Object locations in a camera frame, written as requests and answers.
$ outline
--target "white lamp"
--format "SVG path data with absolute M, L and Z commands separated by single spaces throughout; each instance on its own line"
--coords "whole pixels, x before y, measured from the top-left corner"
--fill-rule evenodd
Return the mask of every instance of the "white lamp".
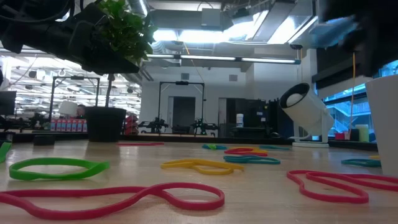
M 61 107 L 60 107 L 58 113 L 69 115 L 69 116 L 76 116 L 77 115 L 77 103 L 63 101 L 61 103 Z
M 308 133 L 305 137 L 293 137 L 298 147 L 329 147 L 328 131 L 335 120 L 321 99 L 311 90 L 310 85 L 301 83 L 282 95 L 280 106 L 283 111 Z M 322 135 L 322 142 L 302 142 L 309 136 Z

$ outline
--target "computer monitor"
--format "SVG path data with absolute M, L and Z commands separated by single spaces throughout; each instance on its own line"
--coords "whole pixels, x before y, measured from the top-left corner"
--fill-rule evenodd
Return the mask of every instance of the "computer monitor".
M 14 114 L 16 97 L 16 91 L 0 91 L 0 115 Z

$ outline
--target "wooden table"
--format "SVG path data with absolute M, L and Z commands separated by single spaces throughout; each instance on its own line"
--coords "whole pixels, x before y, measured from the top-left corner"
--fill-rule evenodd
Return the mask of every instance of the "wooden table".
M 363 205 L 328 203 L 307 198 L 298 186 L 286 178 L 294 169 L 330 172 L 380 174 L 378 168 L 352 167 L 340 164 L 349 158 L 367 158 L 371 152 L 348 149 L 294 149 L 270 152 L 281 165 L 248 164 L 244 172 L 213 176 L 190 169 L 161 169 L 160 164 L 174 159 L 203 158 L 222 161 L 223 151 L 209 151 L 201 144 L 172 143 L 164 146 L 117 147 L 114 144 L 86 141 L 59 141 L 55 146 L 33 147 L 14 144 L 6 163 L 0 164 L 0 190 L 11 189 L 95 189 L 126 185 L 151 186 L 163 182 L 196 182 L 220 188 L 225 192 L 223 208 L 210 212 L 181 210 L 165 200 L 148 196 L 118 213 L 94 220 L 62 221 L 60 223 L 397 223 L 398 193 L 366 187 L 370 202 Z M 110 161 L 111 168 L 92 178 L 74 181 L 12 180 L 8 167 L 17 161 L 33 157 L 73 157 L 92 161 Z M 36 166 L 26 168 L 41 172 L 76 171 L 74 167 Z M 307 187 L 320 193 L 349 195 L 333 187 L 306 181 Z M 211 200 L 215 196 L 196 190 L 171 190 L 185 200 Z M 131 194 L 88 198 L 30 198 L 44 208 L 79 210 L 102 207 L 118 202 Z M 20 208 L 0 204 L 0 223 L 56 223 L 32 217 Z

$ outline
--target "green leaves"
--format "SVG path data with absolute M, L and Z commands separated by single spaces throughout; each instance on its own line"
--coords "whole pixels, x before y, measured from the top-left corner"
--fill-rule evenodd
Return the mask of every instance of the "green leaves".
M 138 65 L 142 58 L 148 60 L 146 54 L 153 54 L 150 44 L 155 42 L 154 32 L 157 30 L 150 24 L 150 17 L 143 20 L 130 13 L 126 0 L 102 1 L 99 8 L 109 17 L 109 24 L 102 34 L 110 47 Z

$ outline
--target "red rubber band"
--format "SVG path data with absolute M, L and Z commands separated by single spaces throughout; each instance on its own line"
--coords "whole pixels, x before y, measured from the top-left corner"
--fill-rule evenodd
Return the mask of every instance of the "red rubber band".
M 152 142 L 152 143 L 118 143 L 118 146 L 163 146 L 162 142 Z
M 305 177 L 308 180 L 312 180 L 321 184 L 326 184 L 332 187 L 339 188 L 341 190 L 345 190 L 347 192 L 351 192 L 353 194 L 358 195 L 358 197 L 353 196 L 339 196 L 339 195 L 328 195 L 328 194 L 319 194 L 315 192 L 311 192 L 305 188 L 304 182 L 295 176 L 295 174 L 305 174 Z M 352 187 L 346 184 L 341 184 L 332 180 L 326 180 L 321 177 L 329 177 L 334 179 L 339 179 L 343 181 L 347 181 L 353 184 L 362 185 L 365 187 L 372 187 L 376 189 L 382 190 L 390 190 L 398 192 L 398 185 L 388 185 L 388 184 L 379 184 L 375 182 L 359 180 L 359 179 L 372 179 L 372 180 L 382 180 L 386 182 L 390 182 L 393 184 L 398 184 L 398 179 L 393 177 L 385 177 L 380 175 L 370 175 L 370 174 L 334 174 L 329 172 L 317 172 L 312 170 L 292 170 L 287 173 L 287 178 L 293 180 L 296 184 L 298 184 L 299 191 L 301 194 L 314 198 L 317 200 L 322 200 L 325 202 L 344 202 L 344 203 L 368 203 L 369 195 L 364 190 Z
M 164 191 L 166 189 L 198 189 L 211 192 L 219 196 L 218 199 L 210 202 L 188 202 L 174 197 Z M 40 208 L 32 202 L 21 197 L 89 197 L 109 194 L 136 193 L 121 202 L 107 205 L 101 208 L 80 210 L 80 211 L 57 211 Z M 155 195 L 166 199 L 170 204 L 186 210 L 214 210 L 224 205 L 224 193 L 215 187 L 194 183 L 166 183 L 157 184 L 151 187 L 111 187 L 106 189 L 93 190 L 12 190 L 0 192 L 0 202 L 19 207 L 29 214 L 47 220 L 84 220 L 109 215 L 128 208 L 146 195 Z
M 268 156 L 265 152 L 253 152 L 253 149 L 250 148 L 237 148 L 237 149 L 228 149 L 224 151 L 225 154 L 234 154 L 234 155 L 256 155 L 256 156 Z

